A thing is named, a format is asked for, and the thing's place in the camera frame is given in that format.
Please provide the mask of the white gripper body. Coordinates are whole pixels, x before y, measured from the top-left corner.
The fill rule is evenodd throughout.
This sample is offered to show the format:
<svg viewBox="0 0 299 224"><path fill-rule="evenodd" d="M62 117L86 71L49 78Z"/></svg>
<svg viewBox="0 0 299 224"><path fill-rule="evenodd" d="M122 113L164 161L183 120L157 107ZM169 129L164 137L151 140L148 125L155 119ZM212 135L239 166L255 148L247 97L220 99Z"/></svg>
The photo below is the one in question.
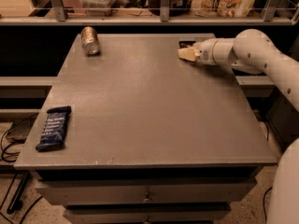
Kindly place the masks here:
<svg viewBox="0 0 299 224"><path fill-rule="evenodd" d="M204 65L216 65L214 48L218 42L218 38L210 38L202 42L195 42L192 45L194 48L195 62Z"/></svg>

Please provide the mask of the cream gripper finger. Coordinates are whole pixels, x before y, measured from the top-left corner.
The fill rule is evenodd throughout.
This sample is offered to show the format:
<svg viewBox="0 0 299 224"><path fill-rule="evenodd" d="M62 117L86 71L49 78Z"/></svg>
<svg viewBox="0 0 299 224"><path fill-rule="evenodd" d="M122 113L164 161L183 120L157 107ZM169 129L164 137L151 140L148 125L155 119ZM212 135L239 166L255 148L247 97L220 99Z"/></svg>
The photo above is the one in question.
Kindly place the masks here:
<svg viewBox="0 0 299 224"><path fill-rule="evenodd" d="M194 47L187 47L178 50L178 56L182 60L186 60L189 62L195 62L199 57L197 49Z"/></svg>

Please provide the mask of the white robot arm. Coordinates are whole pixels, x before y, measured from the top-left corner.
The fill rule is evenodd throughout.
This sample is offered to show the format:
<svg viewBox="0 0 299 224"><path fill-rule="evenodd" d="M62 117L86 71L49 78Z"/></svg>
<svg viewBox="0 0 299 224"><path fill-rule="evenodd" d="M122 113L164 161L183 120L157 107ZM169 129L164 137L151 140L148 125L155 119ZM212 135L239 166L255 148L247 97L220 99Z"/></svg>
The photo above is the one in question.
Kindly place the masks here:
<svg viewBox="0 0 299 224"><path fill-rule="evenodd" d="M247 29L234 38L210 38L178 50L180 59L265 73L299 110L299 62L283 54L263 32ZM266 224L299 224L299 138L278 163Z"/></svg>

